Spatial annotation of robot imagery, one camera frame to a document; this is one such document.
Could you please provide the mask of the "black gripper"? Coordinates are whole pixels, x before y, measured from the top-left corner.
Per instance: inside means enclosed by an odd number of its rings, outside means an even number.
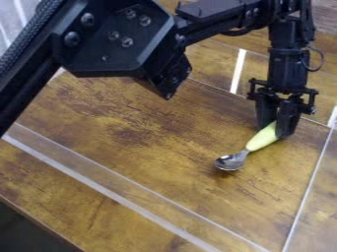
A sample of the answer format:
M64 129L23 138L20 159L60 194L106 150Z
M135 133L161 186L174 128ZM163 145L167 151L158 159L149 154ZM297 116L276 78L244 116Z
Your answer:
M269 50L268 79L249 80L248 98L256 101L258 128L277 120L277 137L296 132L300 115L314 112L316 89L306 86L310 53L305 49L272 48Z

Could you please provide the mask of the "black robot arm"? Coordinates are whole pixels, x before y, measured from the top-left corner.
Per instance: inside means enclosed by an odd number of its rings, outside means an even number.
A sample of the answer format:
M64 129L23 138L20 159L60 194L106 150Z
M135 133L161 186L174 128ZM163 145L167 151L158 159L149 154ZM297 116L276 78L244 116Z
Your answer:
M308 87L316 27L310 0L197 0L167 11L157 0L42 0L0 57L0 137L59 69L74 76L134 77L171 98L193 67L186 49L224 34L266 29L269 75L252 79L258 125L281 138L316 111Z

